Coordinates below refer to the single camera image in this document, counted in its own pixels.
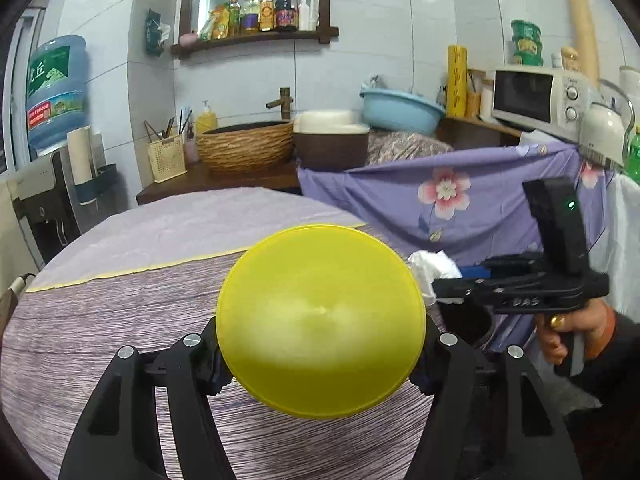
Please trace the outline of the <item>person right hand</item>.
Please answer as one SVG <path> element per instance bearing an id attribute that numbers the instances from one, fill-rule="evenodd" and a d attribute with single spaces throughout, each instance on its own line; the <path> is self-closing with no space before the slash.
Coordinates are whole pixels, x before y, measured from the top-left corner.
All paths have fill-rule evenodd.
<path id="1" fill-rule="evenodd" d="M 601 298 L 589 300 L 580 310 L 557 314 L 552 318 L 537 314 L 535 321 L 541 352 L 552 365 L 561 365 L 568 356 L 568 347 L 562 343 L 562 335 L 582 335 L 585 360 L 590 361 L 612 340 L 616 325 L 614 309 Z"/>

